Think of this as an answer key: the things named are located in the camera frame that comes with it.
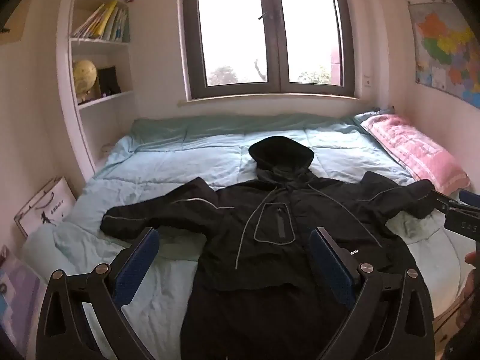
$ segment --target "window sill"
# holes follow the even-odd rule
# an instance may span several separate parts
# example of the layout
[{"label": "window sill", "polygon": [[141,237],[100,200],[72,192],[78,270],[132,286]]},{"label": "window sill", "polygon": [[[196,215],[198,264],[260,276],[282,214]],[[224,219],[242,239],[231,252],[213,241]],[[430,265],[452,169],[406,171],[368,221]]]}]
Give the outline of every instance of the window sill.
[{"label": "window sill", "polygon": [[317,94],[317,93],[256,93],[256,94],[237,94],[231,96],[205,97],[202,99],[182,100],[178,102],[179,107],[184,105],[203,104],[211,102],[225,102],[235,100],[278,100],[278,99],[311,99],[311,100],[340,100],[349,102],[368,102],[368,100],[359,99],[357,97],[336,96],[333,94]]}]

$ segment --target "blue pillow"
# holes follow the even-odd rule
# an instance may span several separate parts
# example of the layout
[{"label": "blue pillow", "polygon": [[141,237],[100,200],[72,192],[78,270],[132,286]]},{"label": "blue pillow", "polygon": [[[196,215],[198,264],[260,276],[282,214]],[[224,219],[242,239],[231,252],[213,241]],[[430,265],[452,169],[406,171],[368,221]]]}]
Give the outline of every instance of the blue pillow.
[{"label": "blue pillow", "polygon": [[380,109],[380,108],[374,108],[371,111],[364,112],[363,114],[358,114],[353,117],[353,122],[362,129],[362,131],[365,131],[364,128],[362,127],[362,123],[366,121],[369,117],[372,116],[377,116],[377,115],[394,115],[395,114],[395,109],[392,107],[389,107],[387,109]]}]

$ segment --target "jacket sleeve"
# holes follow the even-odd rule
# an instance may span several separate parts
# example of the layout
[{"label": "jacket sleeve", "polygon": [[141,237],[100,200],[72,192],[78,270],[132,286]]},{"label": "jacket sleeve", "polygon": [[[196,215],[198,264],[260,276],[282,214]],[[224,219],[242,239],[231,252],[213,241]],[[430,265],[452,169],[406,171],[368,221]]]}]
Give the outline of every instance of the jacket sleeve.
[{"label": "jacket sleeve", "polygon": [[382,175],[366,172],[360,182],[364,202],[379,214],[386,223],[400,211],[406,211],[418,219],[423,219],[434,210],[428,195],[435,187],[429,180],[420,180],[407,186],[400,186]]},{"label": "jacket sleeve", "polygon": [[110,208],[100,230],[123,240],[135,239],[145,227],[176,227],[210,238],[225,210],[218,197],[201,178],[196,178],[164,196],[135,204]]}]

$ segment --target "pink pillow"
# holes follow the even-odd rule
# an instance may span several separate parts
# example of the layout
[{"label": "pink pillow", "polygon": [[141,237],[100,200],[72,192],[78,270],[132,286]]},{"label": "pink pillow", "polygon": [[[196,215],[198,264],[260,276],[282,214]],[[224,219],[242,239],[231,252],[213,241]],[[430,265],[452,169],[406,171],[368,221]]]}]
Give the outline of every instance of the pink pillow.
[{"label": "pink pillow", "polygon": [[469,186],[470,179],[455,158],[402,117],[377,115],[361,125],[415,180],[428,179],[445,195]]}]

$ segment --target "blue gripper pad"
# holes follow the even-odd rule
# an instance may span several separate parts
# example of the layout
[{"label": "blue gripper pad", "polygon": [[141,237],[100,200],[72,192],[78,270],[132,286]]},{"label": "blue gripper pad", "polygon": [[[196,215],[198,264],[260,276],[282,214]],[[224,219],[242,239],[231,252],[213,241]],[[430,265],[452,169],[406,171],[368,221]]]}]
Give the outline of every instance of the blue gripper pad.
[{"label": "blue gripper pad", "polygon": [[150,229],[135,251],[118,273],[115,281],[113,302],[118,308],[129,304],[134,298],[148,268],[157,256],[160,246],[158,231]]},{"label": "blue gripper pad", "polygon": [[351,311],[356,300],[355,282],[337,254],[316,230],[310,233],[310,252],[337,302]]},{"label": "blue gripper pad", "polygon": [[461,202],[480,208],[480,195],[476,195],[475,193],[467,190],[461,190],[458,194],[458,197],[460,198]]}]

